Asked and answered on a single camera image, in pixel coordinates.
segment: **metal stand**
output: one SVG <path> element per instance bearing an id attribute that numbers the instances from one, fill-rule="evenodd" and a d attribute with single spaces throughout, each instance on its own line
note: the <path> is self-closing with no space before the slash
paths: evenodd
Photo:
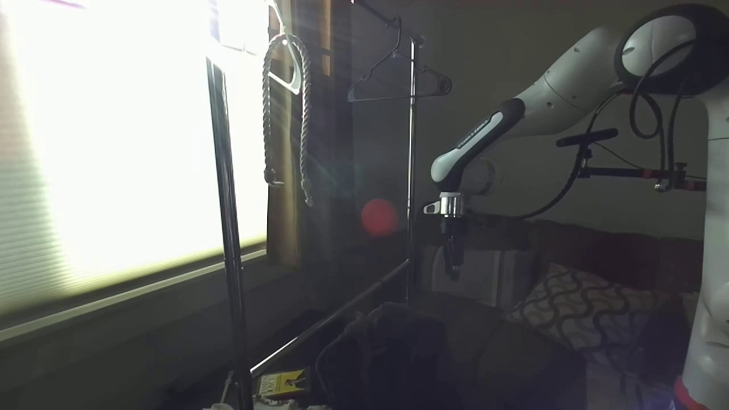
<path id="1" fill-rule="evenodd" d="M 224 251 L 226 251 L 226 276 L 229 276 L 229 304 L 232 328 L 232 354 L 235 366 L 230 384 L 237 391 L 239 410 L 253 410 L 253 383 L 249 370 L 249 319 L 244 300 L 244 267 L 243 246 L 237 230 L 237 205 L 235 205 L 235 177 L 230 154 L 230 128 L 226 108 L 226 74 L 213 60 L 208 60 L 208 89 L 213 111 L 213 138 L 215 138 L 215 164 L 219 179 L 221 224 L 224 224 Z"/>
<path id="2" fill-rule="evenodd" d="M 412 297 L 412 279 L 415 279 L 415 268 L 419 264 L 419 246 L 417 246 L 417 236 L 415 236 L 415 224 L 417 224 L 417 199 L 415 199 L 415 162 L 417 162 L 417 100 L 426 97 L 426 96 L 447 96 L 451 90 L 451 79 L 439 70 L 433 70 L 439 74 L 439 90 L 432 93 L 419 93 L 417 90 L 417 79 L 419 79 L 419 48 L 421 48 L 421 37 L 405 29 L 403 21 L 398 18 L 388 18 L 384 10 L 374 8 L 372 4 L 363 2 L 363 0 L 354 0 L 354 4 L 363 7 L 366 10 L 369 10 L 376 21 L 380 21 L 384 25 L 388 25 L 390 29 L 398 29 L 398 33 L 409 33 L 409 158 L 405 158 L 405 219 L 409 219 L 409 268 L 405 268 L 405 288 L 403 288 L 403 300 L 411 302 Z M 352 101 L 376 101 L 376 100 L 392 100 L 392 96 L 388 97 L 355 97 L 355 93 L 352 90 Z"/>

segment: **metal pole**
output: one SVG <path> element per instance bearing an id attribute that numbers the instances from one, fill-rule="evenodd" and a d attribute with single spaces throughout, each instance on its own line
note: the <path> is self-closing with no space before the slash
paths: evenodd
<path id="1" fill-rule="evenodd" d="M 411 38 L 409 43 L 409 186 L 405 186 L 405 215 L 409 215 L 409 272 L 403 285 L 403 297 L 411 302 L 412 297 L 412 277 L 417 268 L 417 244 L 415 244 L 415 133 L 417 133 L 417 59 L 419 59 L 419 38 Z"/>
<path id="2" fill-rule="evenodd" d="M 232 354 L 235 354 L 232 384 L 237 388 L 239 410 L 253 410 L 253 387 L 251 387 L 251 374 L 249 374 L 249 337 L 247 337 L 249 325 L 247 325 L 247 302 L 244 302 L 244 277 L 243 277 L 244 267 L 243 267 L 243 246 L 239 246 L 237 205 L 235 205 L 230 125 L 229 125 L 229 108 L 226 108 L 226 96 L 224 96 L 226 78 L 213 60 L 208 60 L 208 89 L 211 89 L 219 203 L 221 203 L 230 328 L 232 328 Z"/>

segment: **bright window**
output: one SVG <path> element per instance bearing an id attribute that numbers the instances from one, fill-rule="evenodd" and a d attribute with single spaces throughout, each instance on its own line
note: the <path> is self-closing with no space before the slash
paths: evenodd
<path id="1" fill-rule="evenodd" d="M 0 31 L 0 309 L 221 253 L 211 0 L 16 0 Z M 265 38 L 259 2 L 247 38 Z M 243 246 L 267 234 L 259 43 L 224 54 Z"/>

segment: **pillow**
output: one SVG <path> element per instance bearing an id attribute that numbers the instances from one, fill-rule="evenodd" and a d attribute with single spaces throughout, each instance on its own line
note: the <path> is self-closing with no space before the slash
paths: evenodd
<path id="1" fill-rule="evenodd" d="M 589 360 L 619 370 L 637 370 L 642 328 L 667 300 L 667 293 L 624 287 L 589 271 L 552 264 L 506 319 L 527 322 Z"/>

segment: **robotic arm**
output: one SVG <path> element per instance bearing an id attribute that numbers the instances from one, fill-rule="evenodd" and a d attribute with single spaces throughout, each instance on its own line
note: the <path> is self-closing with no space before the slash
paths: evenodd
<path id="1" fill-rule="evenodd" d="M 534 87 L 506 100 L 432 166 L 447 246 L 466 215 L 468 164 L 506 137 L 555 133 L 619 90 L 698 96 L 710 114 L 710 189 L 703 296 L 677 391 L 687 404 L 729 408 L 729 18 L 711 7 L 662 8 L 630 31 L 600 27 L 577 40 Z"/>

